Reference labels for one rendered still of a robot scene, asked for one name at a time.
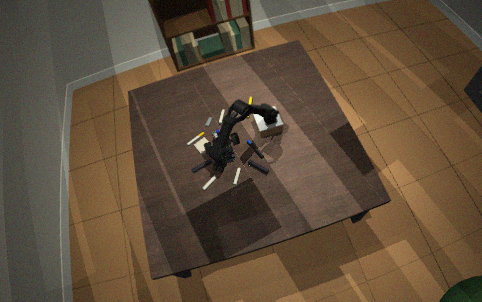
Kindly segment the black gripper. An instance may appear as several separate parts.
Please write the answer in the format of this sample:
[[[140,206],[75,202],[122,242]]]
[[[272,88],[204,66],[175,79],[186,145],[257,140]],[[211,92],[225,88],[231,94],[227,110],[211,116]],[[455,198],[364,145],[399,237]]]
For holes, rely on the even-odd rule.
[[[226,144],[228,147],[231,144],[231,142],[233,142],[233,145],[240,144],[240,140],[239,140],[238,134],[236,132],[232,133],[230,136],[231,136],[231,139],[228,139],[227,144]],[[218,137],[216,137],[214,140],[212,140],[213,145],[216,143],[217,138]],[[205,148],[205,151],[208,155],[209,155],[209,150],[211,149],[211,147],[212,147],[211,142],[204,143],[204,148]]]

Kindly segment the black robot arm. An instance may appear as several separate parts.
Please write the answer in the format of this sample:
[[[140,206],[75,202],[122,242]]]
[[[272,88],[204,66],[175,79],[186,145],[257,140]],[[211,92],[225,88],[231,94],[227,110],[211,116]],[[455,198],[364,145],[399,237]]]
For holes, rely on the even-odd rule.
[[[241,116],[232,118],[231,112],[236,111]],[[222,173],[227,164],[227,160],[235,158],[233,148],[228,147],[227,141],[233,126],[243,121],[250,114],[259,114],[264,118],[267,125],[278,122],[277,117],[279,110],[272,107],[269,104],[261,103],[261,105],[247,104],[246,102],[237,99],[228,108],[227,114],[223,118],[223,124],[221,126],[216,143],[209,150],[209,156],[215,160],[212,170]]]

